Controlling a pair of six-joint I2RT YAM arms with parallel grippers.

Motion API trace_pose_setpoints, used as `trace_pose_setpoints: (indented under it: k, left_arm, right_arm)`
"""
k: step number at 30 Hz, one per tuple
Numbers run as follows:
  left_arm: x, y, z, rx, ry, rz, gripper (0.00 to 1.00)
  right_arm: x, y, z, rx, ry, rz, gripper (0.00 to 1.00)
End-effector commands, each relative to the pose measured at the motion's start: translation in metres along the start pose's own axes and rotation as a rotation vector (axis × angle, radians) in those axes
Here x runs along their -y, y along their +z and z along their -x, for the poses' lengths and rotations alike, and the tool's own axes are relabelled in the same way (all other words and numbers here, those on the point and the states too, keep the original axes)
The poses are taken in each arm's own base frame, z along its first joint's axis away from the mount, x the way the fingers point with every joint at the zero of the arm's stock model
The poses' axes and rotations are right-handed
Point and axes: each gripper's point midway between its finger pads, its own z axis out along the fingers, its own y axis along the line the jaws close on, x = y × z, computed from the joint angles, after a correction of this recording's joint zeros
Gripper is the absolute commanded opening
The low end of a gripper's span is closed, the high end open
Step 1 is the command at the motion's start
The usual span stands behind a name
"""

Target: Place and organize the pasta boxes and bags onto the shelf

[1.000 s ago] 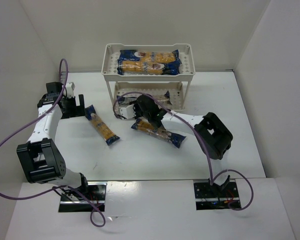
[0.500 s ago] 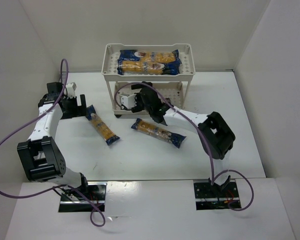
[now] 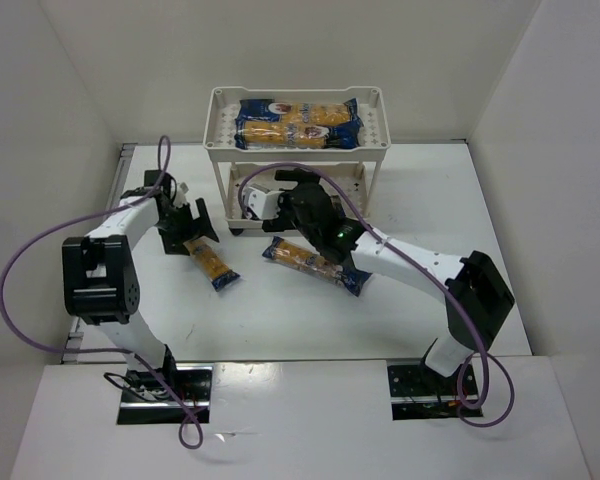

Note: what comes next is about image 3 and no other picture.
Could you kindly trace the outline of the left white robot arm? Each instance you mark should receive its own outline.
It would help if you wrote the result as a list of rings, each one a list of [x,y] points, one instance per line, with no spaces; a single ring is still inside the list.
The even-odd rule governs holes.
[[[191,211],[186,189],[160,170],[147,170],[144,185],[126,191],[99,227],[62,245],[64,302],[69,314],[103,332],[125,357],[134,380],[146,390],[158,387],[151,370],[177,390],[176,361],[139,311],[140,283],[132,252],[148,230],[159,232],[164,253],[186,255],[184,243],[219,240],[205,201]]]

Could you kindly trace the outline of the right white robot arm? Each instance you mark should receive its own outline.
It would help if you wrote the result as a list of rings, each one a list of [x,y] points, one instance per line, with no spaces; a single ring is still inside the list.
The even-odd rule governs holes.
[[[396,280],[444,305],[448,332],[425,353],[427,368],[450,377],[470,355],[491,347],[515,299],[487,254],[449,255],[398,241],[346,216],[316,173],[296,168],[275,177],[294,188],[250,185],[241,195],[263,230],[295,229],[329,262]]]

